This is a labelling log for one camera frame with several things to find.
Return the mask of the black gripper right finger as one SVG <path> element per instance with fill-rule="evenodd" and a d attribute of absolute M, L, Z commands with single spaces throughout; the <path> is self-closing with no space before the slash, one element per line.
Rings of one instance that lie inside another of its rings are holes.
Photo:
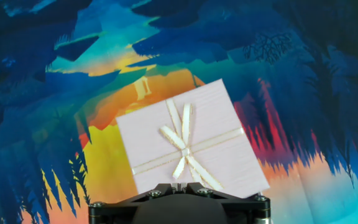
<path fill-rule="evenodd" d="M 226 212 L 245 215 L 246 223 L 271 224 L 270 199 L 261 193 L 239 198 L 204 187 L 199 182 L 181 183 L 180 192 L 214 199 L 223 206 Z"/>

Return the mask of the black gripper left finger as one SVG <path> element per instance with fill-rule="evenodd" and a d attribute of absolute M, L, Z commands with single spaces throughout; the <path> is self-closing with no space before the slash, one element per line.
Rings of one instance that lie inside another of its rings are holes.
<path fill-rule="evenodd" d="M 120 215 L 133 215 L 144 202 L 179 192 L 179 183 L 158 184 L 154 189 L 118 203 L 93 202 L 88 206 L 89 224 L 114 223 Z"/>

